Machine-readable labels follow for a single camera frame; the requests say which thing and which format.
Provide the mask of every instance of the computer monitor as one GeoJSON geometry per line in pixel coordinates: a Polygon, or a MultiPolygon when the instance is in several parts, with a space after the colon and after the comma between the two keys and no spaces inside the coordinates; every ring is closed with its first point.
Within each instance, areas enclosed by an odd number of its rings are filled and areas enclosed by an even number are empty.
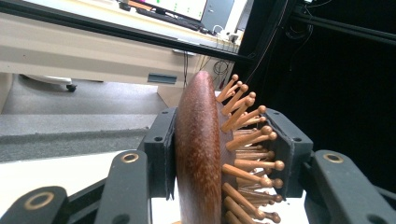
{"type": "Polygon", "coordinates": [[[155,8],[160,14],[171,13],[185,19],[201,21],[207,0],[132,0],[155,8]]]}

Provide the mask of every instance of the keyboard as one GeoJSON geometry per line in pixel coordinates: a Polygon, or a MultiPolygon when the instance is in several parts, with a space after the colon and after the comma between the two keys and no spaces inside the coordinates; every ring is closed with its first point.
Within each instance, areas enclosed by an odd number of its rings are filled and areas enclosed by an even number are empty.
{"type": "Polygon", "coordinates": [[[187,23],[185,21],[179,21],[176,18],[169,17],[169,16],[164,16],[164,15],[161,15],[161,14],[158,14],[158,13],[155,13],[155,12],[151,12],[151,11],[147,11],[147,10],[145,10],[143,8],[137,7],[136,8],[136,12],[141,14],[141,15],[148,16],[148,17],[160,20],[160,21],[167,21],[167,22],[172,23],[174,25],[179,25],[179,26],[182,26],[182,27],[185,27],[185,28],[189,28],[189,29],[192,29],[193,31],[198,31],[199,30],[198,27],[196,27],[194,25],[191,25],[191,24],[189,24],[189,23],[187,23]]]}

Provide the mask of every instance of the floor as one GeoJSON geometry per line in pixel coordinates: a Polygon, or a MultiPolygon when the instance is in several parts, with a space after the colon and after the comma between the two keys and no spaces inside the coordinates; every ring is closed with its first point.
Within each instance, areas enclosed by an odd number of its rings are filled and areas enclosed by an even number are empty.
{"type": "Polygon", "coordinates": [[[0,162],[137,148],[166,108],[156,86],[73,83],[69,92],[14,75],[0,115],[0,162]]]}

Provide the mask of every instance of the gray carpet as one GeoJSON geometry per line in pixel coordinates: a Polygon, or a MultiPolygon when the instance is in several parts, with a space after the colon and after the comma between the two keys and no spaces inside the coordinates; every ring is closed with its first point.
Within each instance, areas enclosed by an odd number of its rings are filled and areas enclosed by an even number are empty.
{"type": "Polygon", "coordinates": [[[0,116],[0,161],[137,148],[166,108],[157,87],[73,79],[65,86],[14,76],[0,116]]]}

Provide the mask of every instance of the wooden hairbrush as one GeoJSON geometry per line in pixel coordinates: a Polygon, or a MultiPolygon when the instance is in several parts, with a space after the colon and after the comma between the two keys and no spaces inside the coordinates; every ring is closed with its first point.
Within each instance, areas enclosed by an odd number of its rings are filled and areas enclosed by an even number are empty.
{"type": "Polygon", "coordinates": [[[216,97],[211,76],[201,71],[181,96],[175,147],[183,224],[256,223],[253,218],[280,222],[277,213],[266,213],[259,207],[280,203],[282,197],[255,190],[282,188],[282,180],[265,175],[285,165],[272,161],[274,152],[261,145],[262,141],[275,140],[276,133],[266,125],[259,130],[238,130],[265,122],[260,117],[265,106],[247,113],[256,94],[251,92],[240,99],[248,86],[237,79],[233,75],[216,97]],[[221,103],[230,97],[227,105],[221,103]]]}

